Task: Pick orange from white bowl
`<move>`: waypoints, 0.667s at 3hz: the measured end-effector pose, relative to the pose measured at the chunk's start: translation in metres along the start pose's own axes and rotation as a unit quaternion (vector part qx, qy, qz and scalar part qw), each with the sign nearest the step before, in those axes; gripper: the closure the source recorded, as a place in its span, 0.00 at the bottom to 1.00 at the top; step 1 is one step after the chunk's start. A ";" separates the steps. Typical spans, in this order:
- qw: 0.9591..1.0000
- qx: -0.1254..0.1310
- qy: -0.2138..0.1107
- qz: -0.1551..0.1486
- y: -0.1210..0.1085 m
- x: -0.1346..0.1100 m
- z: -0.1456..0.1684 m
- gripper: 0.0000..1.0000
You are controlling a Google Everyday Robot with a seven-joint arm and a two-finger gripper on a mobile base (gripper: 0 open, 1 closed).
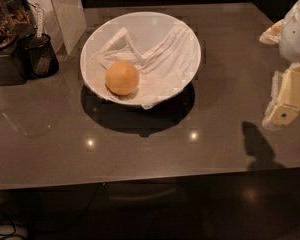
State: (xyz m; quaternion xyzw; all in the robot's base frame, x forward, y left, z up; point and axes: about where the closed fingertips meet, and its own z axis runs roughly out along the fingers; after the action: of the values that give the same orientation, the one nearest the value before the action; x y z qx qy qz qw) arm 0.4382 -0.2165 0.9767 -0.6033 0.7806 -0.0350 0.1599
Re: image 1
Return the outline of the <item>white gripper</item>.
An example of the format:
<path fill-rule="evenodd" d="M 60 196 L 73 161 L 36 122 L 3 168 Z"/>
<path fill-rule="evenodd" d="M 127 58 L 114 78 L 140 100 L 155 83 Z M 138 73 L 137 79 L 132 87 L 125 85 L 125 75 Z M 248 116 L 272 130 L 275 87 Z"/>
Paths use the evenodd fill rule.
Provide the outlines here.
<path fill-rule="evenodd" d="M 288 126 L 300 113 L 300 0 L 284 20 L 277 21 L 264 31 L 259 41 L 268 45 L 279 43 L 280 55 L 294 62 L 284 72 L 276 71 L 272 78 L 271 101 L 262 126 L 276 131 Z"/>

